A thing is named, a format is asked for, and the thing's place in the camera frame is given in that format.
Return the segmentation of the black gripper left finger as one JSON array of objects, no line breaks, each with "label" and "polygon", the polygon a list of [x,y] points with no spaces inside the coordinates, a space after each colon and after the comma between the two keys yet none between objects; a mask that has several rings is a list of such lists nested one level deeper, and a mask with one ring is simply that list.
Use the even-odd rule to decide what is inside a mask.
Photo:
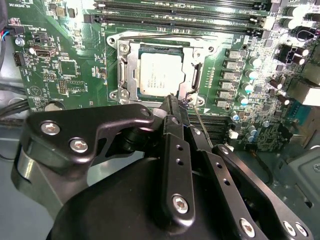
[{"label": "black gripper left finger", "polygon": [[161,163],[159,216],[164,228],[189,228],[196,219],[190,145],[179,100],[160,108],[141,104],[39,112],[23,124],[19,190],[56,219],[90,186],[142,159]]}]

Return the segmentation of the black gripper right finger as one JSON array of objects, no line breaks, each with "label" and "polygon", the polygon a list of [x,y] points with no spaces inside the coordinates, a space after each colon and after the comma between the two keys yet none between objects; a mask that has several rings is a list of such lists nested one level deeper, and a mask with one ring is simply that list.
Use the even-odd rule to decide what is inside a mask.
[{"label": "black gripper right finger", "polygon": [[311,240],[307,225],[229,148],[211,147],[178,101],[187,139],[218,194],[227,240]]}]

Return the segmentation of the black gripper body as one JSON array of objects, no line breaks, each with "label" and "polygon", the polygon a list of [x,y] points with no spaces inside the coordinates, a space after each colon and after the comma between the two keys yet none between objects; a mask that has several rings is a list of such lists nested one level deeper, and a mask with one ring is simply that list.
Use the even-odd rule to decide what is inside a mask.
[{"label": "black gripper body", "polygon": [[163,227],[161,161],[140,159],[72,197],[59,211],[52,240],[230,240],[233,231],[213,183],[194,174],[195,221],[184,233]]}]

